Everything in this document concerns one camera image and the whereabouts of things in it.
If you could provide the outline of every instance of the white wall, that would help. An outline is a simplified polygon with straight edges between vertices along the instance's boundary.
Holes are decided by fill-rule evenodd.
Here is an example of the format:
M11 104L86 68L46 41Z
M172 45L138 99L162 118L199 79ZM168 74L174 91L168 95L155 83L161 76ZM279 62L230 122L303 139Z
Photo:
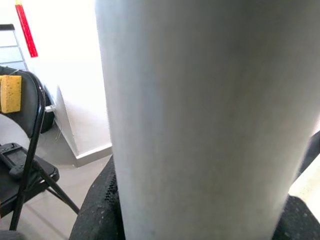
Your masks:
M3 18L20 27L14 2L5 2L11 13ZM74 155L110 148L94 0L24 0L23 7L39 57L30 59L24 46L22 50L56 101L57 122Z

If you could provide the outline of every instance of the yellow sponge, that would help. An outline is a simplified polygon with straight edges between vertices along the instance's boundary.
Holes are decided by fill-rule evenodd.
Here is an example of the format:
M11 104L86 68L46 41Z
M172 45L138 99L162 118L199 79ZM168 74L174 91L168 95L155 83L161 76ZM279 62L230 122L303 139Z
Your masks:
M21 76L0 76L0 102L4 114L21 110Z

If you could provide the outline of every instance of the black device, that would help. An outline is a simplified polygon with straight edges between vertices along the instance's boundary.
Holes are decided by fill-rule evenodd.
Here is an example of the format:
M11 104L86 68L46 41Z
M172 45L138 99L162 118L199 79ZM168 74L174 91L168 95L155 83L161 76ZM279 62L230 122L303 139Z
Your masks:
M22 178L27 152L16 143L8 143L0 146L0 159L10 169L9 174L16 180Z

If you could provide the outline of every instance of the chair seat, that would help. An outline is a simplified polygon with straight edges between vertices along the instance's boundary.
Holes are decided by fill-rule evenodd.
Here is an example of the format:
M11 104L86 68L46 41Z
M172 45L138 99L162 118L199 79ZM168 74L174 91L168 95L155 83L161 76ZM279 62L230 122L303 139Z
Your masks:
M55 166L36 155L34 158L55 182L59 180L59 171ZM49 187L49 185L43 181L43 179L39 177L36 172L32 171L29 178L31 180L30 182L33 182L33 180L36 178L37 180L35 184L30 189L29 186L27 187L28 191L26 191L24 202L32 199L34 196L43 192ZM0 161L0 215L2 217L14 210L14 201L17 198L19 184L20 181L14 180L9 175L8 167L2 161Z

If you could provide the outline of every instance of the red hanging object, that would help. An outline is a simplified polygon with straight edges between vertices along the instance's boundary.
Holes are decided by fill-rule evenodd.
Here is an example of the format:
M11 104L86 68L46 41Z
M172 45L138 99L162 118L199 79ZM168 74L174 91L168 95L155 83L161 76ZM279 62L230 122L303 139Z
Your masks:
M22 27L23 35L24 35L30 56L31 56L31 58L38 57L38 52L37 52L37 49L36 49L36 46L34 43L34 39L32 38L32 35L31 35L31 31L30 31L29 24L28 24L28 21L26 18L26 14L25 14L24 8L23 8L20 1L15 2L15 9L16 9L16 12L18 13L18 17L19 17L20 24Z

